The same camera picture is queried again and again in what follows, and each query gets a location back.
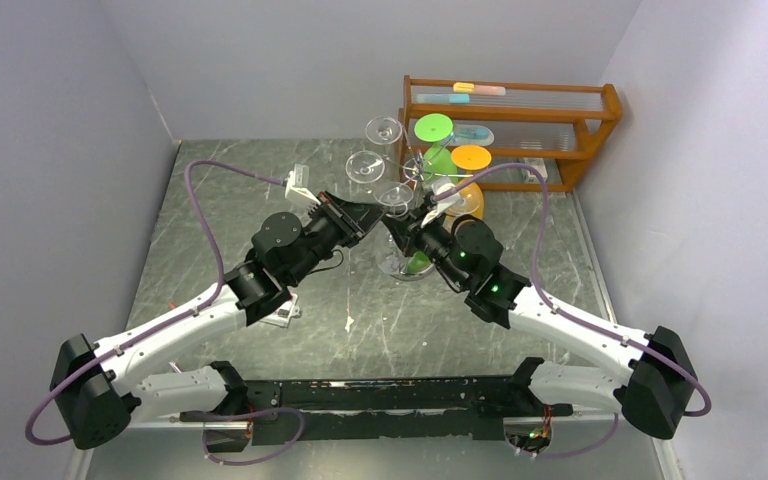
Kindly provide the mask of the clear wine glass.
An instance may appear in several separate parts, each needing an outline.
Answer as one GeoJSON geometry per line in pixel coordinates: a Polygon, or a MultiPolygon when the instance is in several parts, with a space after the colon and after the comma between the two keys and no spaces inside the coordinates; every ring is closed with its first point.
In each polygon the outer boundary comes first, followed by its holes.
{"type": "Polygon", "coordinates": [[[371,184],[381,179],[386,171],[383,157],[370,150],[351,154],[345,163],[347,177],[358,184],[371,184]]]}
{"type": "Polygon", "coordinates": [[[379,116],[365,126],[366,138],[376,145],[391,145],[399,141],[404,133],[402,124],[393,117],[379,116]]]}
{"type": "MultiPolygon", "coordinates": [[[[374,198],[386,210],[386,219],[400,219],[410,210],[413,191],[398,182],[386,181],[376,186],[374,198]]],[[[376,263],[386,274],[399,278],[406,271],[407,260],[384,224],[375,229],[374,253],[376,263]]]]}

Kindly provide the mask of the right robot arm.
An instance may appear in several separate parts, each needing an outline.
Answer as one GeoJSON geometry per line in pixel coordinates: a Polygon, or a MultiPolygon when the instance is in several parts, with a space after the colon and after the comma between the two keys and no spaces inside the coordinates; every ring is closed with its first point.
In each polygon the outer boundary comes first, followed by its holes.
{"type": "Polygon", "coordinates": [[[547,294],[501,262],[490,227],[467,215],[446,229],[434,220],[383,221],[405,254],[420,252],[486,323],[538,335],[586,359],[586,367],[527,360],[509,389],[513,408],[536,413],[545,404],[574,404],[621,414],[642,433],[669,440],[688,409],[698,377],[680,336],[594,316],[547,294]]]}

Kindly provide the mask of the green plastic wine glass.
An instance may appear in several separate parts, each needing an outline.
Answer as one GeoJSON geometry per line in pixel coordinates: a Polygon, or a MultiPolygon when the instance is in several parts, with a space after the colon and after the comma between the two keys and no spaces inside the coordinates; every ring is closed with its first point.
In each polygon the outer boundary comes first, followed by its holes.
{"type": "Polygon", "coordinates": [[[453,121],[440,113],[424,115],[414,125],[416,138],[429,144],[422,154],[422,179],[426,185],[440,177],[458,173],[458,167],[452,161],[451,152],[447,148],[453,130],[453,121]]]}

